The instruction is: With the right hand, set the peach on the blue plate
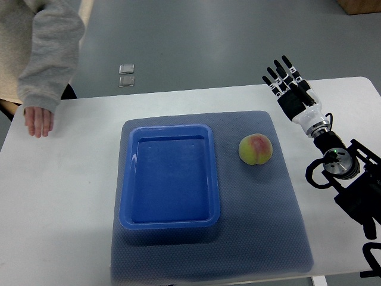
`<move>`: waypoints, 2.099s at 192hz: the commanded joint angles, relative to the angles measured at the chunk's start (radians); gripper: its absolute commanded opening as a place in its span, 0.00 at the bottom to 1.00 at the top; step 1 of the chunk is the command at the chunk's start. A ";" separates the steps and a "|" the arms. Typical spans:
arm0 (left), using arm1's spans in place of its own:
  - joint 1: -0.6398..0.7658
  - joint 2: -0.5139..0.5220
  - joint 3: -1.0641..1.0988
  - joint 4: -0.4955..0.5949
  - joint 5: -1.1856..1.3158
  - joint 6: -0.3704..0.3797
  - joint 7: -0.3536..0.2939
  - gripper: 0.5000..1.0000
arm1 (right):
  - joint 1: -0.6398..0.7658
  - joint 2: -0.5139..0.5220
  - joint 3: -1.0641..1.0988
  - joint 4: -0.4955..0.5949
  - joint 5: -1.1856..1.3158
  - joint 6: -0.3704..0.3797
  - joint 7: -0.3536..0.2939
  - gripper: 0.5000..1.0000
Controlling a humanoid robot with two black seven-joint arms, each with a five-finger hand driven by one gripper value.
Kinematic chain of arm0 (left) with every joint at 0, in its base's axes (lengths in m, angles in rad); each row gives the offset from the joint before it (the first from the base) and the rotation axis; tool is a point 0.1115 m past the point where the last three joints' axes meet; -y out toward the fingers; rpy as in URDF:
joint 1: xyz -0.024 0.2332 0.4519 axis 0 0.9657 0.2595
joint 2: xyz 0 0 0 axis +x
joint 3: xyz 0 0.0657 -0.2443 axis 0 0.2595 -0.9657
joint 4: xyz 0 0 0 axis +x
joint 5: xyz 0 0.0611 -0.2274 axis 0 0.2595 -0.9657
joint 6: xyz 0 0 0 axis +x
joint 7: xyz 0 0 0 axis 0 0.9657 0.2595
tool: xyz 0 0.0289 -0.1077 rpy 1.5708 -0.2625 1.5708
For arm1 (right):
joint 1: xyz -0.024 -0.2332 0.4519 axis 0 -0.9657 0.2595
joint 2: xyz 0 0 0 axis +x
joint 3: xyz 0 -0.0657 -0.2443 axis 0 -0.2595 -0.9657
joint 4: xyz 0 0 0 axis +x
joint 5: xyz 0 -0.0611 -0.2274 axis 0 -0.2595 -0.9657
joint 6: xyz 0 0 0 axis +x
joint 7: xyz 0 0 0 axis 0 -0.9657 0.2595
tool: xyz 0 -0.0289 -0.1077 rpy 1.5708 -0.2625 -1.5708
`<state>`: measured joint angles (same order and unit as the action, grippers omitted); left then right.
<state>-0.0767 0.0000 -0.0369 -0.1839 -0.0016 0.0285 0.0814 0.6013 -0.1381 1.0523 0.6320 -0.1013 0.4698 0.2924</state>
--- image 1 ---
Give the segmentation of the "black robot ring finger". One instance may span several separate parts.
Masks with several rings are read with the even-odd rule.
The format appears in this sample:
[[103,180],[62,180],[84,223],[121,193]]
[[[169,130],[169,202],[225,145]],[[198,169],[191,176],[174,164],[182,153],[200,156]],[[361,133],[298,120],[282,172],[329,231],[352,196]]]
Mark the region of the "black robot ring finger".
[[267,72],[269,75],[275,80],[276,84],[280,88],[282,92],[285,92],[285,84],[284,82],[280,79],[280,77],[277,75],[277,73],[271,68],[267,67]]

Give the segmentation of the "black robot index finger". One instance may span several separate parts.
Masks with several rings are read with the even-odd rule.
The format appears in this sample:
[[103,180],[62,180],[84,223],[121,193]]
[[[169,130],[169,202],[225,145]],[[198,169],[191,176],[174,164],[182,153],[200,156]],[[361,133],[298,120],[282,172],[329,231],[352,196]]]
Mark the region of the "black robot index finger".
[[296,80],[297,83],[304,80],[304,78],[300,75],[299,71],[294,67],[294,65],[291,63],[287,56],[283,55],[282,61],[286,64],[287,68],[291,72],[292,77]]

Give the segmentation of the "person's bare hand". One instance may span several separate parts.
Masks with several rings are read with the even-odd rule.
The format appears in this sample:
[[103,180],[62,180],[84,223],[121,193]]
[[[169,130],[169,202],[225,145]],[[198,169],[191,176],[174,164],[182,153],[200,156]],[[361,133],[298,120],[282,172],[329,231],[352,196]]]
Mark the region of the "person's bare hand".
[[54,127],[54,113],[41,107],[25,107],[24,124],[30,136],[46,138]]

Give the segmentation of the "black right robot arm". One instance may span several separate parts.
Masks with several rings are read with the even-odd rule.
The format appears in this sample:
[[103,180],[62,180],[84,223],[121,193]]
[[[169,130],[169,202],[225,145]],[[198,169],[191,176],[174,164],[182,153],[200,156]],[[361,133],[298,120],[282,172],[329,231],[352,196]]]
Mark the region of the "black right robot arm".
[[267,68],[263,81],[277,96],[285,116],[300,125],[322,153],[305,171],[307,182],[317,189],[333,187],[335,203],[363,227],[368,242],[362,247],[369,271],[362,278],[380,276],[380,262],[373,250],[380,249],[376,226],[380,223],[380,157],[355,139],[346,146],[332,131],[332,113],[321,112],[321,102],[287,56]]

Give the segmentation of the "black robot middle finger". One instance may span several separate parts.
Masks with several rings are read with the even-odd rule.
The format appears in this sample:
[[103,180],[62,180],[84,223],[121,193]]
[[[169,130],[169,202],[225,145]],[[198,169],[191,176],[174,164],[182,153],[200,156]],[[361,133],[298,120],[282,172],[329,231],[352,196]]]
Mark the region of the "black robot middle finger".
[[290,75],[284,70],[283,66],[279,63],[279,61],[274,60],[274,65],[276,66],[276,72],[281,78],[281,80],[285,83],[286,86],[289,86],[292,83],[292,78]]

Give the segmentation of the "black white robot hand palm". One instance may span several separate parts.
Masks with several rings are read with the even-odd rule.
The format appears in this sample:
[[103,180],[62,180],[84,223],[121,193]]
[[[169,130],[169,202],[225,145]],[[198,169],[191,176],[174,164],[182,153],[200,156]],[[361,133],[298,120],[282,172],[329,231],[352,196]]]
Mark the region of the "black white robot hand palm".
[[307,106],[291,89],[277,99],[286,117],[295,124],[299,124],[304,132],[326,132],[328,118],[321,112],[321,102],[315,101],[315,105]]

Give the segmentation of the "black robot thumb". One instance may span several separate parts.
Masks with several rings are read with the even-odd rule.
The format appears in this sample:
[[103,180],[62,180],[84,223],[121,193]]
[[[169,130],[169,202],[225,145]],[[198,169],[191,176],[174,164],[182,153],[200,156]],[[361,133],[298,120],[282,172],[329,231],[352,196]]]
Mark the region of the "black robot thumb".
[[290,83],[290,89],[302,101],[303,104],[307,106],[313,106],[316,104],[316,101],[295,83]]

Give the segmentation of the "black robot pinky finger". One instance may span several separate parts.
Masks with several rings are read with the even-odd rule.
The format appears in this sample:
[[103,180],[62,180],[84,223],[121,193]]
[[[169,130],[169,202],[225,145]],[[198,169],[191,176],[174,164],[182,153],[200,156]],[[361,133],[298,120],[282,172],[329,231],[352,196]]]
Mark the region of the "black robot pinky finger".
[[262,80],[264,81],[264,83],[270,88],[270,90],[272,91],[272,93],[277,97],[279,98],[280,97],[280,89],[278,88],[278,86],[273,83],[267,76],[262,76]]

